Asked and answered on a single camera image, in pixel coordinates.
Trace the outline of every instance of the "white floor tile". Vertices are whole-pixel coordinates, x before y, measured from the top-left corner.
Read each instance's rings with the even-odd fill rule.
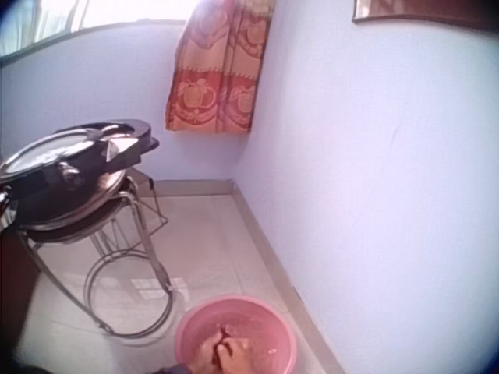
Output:
[[[274,306],[292,324],[299,342],[295,373],[324,374],[288,313],[232,197],[161,198],[160,204],[169,223],[152,239],[159,260],[178,289],[175,310],[165,326],[140,340],[109,337],[49,279],[41,277],[19,357],[57,373],[152,372],[175,363],[173,337],[186,310],[215,296],[244,293]],[[147,224],[153,230],[160,221],[147,211]],[[119,219],[132,242],[133,222],[125,215]],[[82,299],[85,276],[98,259],[90,240],[43,248],[41,255],[66,287]],[[107,267],[97,282],[93,297],[96,313],[123,332],[144,328],[166,303],[147,263],[123,260]]]
[[[225,252],[235,267],[242,291],[261,299],[278,312],[287,312],[288,307],[275,287],[232,197],[213,196],[212,200],[218,212]]]

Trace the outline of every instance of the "metal stand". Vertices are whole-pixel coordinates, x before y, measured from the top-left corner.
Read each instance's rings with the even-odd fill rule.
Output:
[[[161,214],[159,204],[157,202],[157,197],[154,192],[154,199],[156,203],[156,208],[158,216],[160,217],[160,222],[161,228],[163,225],[165,225],[168,222],[168,219]],[[147,226],[146,226],[146,221],[144,219],[143,215],[143,206],[148,207],[149,209],[152,209],[155,211],[153,208],[148,206],[147,204],[144,204],[144,202],[140,201],[140,198],[138,196],[138,187],[135,181],[130,177],[127,176],[125,177],[122,187],[115,193],[113,196],[110,197],[110,199],[107,202],[107,206],[105,207],[106,211],[96,221],[91,221],[91,226],[89,227],[88,225],[84,225],[83,229],[80,229],[71,235],[62,235],[60,240],[54,240],[53,235],[51,237],[50,242],[54,243],[57,242],[59,244],[64,244],[64,243],[69,243],[69,242],[76,242],[78,240],[84,239],[88,236],[90,236],[90,240],[94,244],[95,249],[97,250],[97,253],[100,256],[100,259],[90,268],[89,273],[87,274],[87,277],[85,279],[85,284],[83,287],[83,302],[81,302],[78,298],[76,298],[71,292],[68,291],[68,289],[61,283],[61,281],[51,272],[51,270],[48,268],[48,266],[45,264],[43,259],[39,256],[38,250],[39,248],[44,244],[44,241],[37,241],[37,238],[40,238],[39,235],[34,235],[32,231],[24,231],[24,230],[19,230],[19,237],[21,238],[21,241],[24,244],[25,249],[33,259],[33,261],[36,263],[38,269],[45,274],[48,279],[51,280],[51,282],[64,294],[66,295],[72,302],[75,303],[82,311],[84,311],[90,318],[92,318],[95,323],[103,329],[106,333],[109,333],[110,335],[113,335],[115,337],[122,337],[122,338],[140,338],[140,337],[145,337],[146,335],[149,335],[153,333],[154,331],[158,330],[161,325],[167,320],[167,318],[170,316],[172,312],[172,306],[173,306],[173,288],[172,284],[170,281],[170,278],[168,276],[168,273],[166,272],[165,268],[161,265],[159,262],[159,259],[157,258],[156,252],[154,251],[153,243],[150,239],[150,233],[147,231]],[[132,211],[133,215],[133,220],[136,225],[136,229],[139,233],[140,236],[140,241],[136,243],[135,245],[128,245],[128,242],[126,241],[126,237],[123,234],[123,230],[119,226],[117,220],[115,219],[116,215],[118,212],[123,208],[129,206]],[[112,230],[113,230],[113,236],[115,236],[115,242],[113,242],[102,230],[102,228],[107,224],[111,222],[112,225]],[[125,243],[128,248],[126,249],[120,249],[119,248],[119,241],[118,241],[118,233],[122,235],[122,237],[125,239]],[[142,244],[144,250],[138,250],[136,247]],[[113,263],[114,261],[118,259],[124,259],[124,258],[137,258],[137,259],[144,259],[146,261],[149,261],[153,271],[154,275],[156,276],[157,280],[159,281],[159,284],[161,285],[161,288],[165,291],[165,293],[168,296],[168,301],[165,306],[165,310],[163,313],[160,315],[160,317],[148,328],[136,332],[136,333],[119,333],[114,331],[109,324],[107,324],[105,321],[100,319],[94,312],[93,306],[92,306],[92,291],[94,289],[95,281],[97,279],[98,274],[110,263]]]

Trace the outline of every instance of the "baseboard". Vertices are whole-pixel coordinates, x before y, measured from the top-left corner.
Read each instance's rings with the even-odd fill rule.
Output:
[[[142,197],[153,195],[147,183],[139,183],[139,194]],[[233,181],[220,180],[186,180],[186,181],[154,181],[154,189],[158,196],[206,196],[206,195],[231,195]]]
[[[334,356],[331,349],[328,347],[326,341],[320,334],[317,326],[310,318],[302,299],[299,297],[295,288],[289,279],[288,274],[284,270],[278,257],[275,255],[270,242],[267,240],[264,232],[262,231],[257,219],[251,212],[250,206],[246,202],[241,190],[234,183],[232,197],[235,204],[248,228],[255,246],[262,256],[262,259],[267,266],[272,280],[276,288],[281,294],[284,302],[288,306],[288,310],[293,316],[294,320],[301,329],[303,336],[306,338],[309,346],[312,348],[314,354],[317,356],[320,364],[327,374],[345,374],[345,371],[338,364],[338,360]]]

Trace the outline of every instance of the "metal frame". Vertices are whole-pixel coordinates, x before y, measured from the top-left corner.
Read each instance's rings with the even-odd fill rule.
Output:
[[[138,186],[130,176],[126,177],[126,181],[129,182],[129,188],[125,190],[122,189],[121,191],[117,192],[110,198],[110,199],[119,199],[121,201],[119,209],[113,211],[112,214],[105,217],[102,221],[97,222],[92,228],[90,228],[90,230],[89,228],[86,228],[83,233],[78,232],[75,233],[74,236],[72,236],[71,238],[68,238],[68,242],[75,242],[77,240],[86,238],[87,236],[89,236],[88,233],[91,232],[90,240],[94,244],[94,247],[100,256],[100,259],[90,268],[90,271],[85,279],[85,285],[83,287],[83,302],[81,302],[75,295],[73,295],[70,291],[68,291],[68,289],[51,272],[51,270],[45,264],[43,259],[40,257],[40,255],[38,254],[38,249],[41,247],[41,243],[35,242],[34,245],[30,245],[30,237],[28,235],[28,232],[26,231],[19,231],[19,238],[21,239],[24,248],[27,250],[28,254],[30,255],[31,259],[35,262],[40,272],[45,274],[48,277],[48,279],[50,279],[51,282],[67,298],[69,298],[69,300],[74,302],[76,306],[78,306],[91,319],[93,319],[94,322],[102,330],[115,337],[134,339],[134,338],[145,337],[153,333],[154,331],[159,329],[163,325],[163,323],[168,319],[168,317],[172,312],[174,289],[172,287],[172,283],[170,281],[166,269],[161,265],[159,259],[157,258],[156,252],[154,251],[153,243],[150,239],[150,233],[147,231],[147,225],[143,215],[143,203],[140,201],[138,195],[139,191]],[[160,220],[162,222],[162,225],[164,225],[166,224],[166,222],[168,222],[168,219],[161,214],[161,211],[159,210],[160,209],[159,204],[157,203],[157,198],[155,200],[158,209],[157,213],[158,215],[160,215]],[[119,244],[116,242],[116,246],[113,248],[113,246],[110,245],[110,239],[102,231],[102,228],[109,222],[113,224],[114,221],[115,224],[117,224],[115,216],[125,206],[130,206],[131,208],[133,220],[140,236],[140,241],[139,243],[135,244],[133,247],[129,247],[127,249],[120,249]],[[100,243],[97,235],[99,235],[99,237],[101,238],[103,245]],[[140,243],[143,244],[144,248],[143,251],[134,248]],[[159,284],[161,285],[161,288],[165,291],[165,293],[168,296],[167,305],[165,306],[165,310],[160,315],[160,317],[148,328],[136,333],[119,333],[114,331],[111,328],[111,326],[109,326],[109,324],[107,324],[104,320],[102,320],[95,314],[91,302],[92,290],[94,288],[97,275],[109,263],[113,263],[117,259],[123,259],[126,257],[135,257],[139,259],[148,260],[154,271],[154,275],[156,276],[157,280],[159,281]]]

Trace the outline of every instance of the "glass lid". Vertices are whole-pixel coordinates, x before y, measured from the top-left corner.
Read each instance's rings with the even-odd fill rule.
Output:
[[[95,143],[101,132],[91,129],[71,130],[47,136],[24,147],[0,166],[0,178],[23,175],[77,154]]]

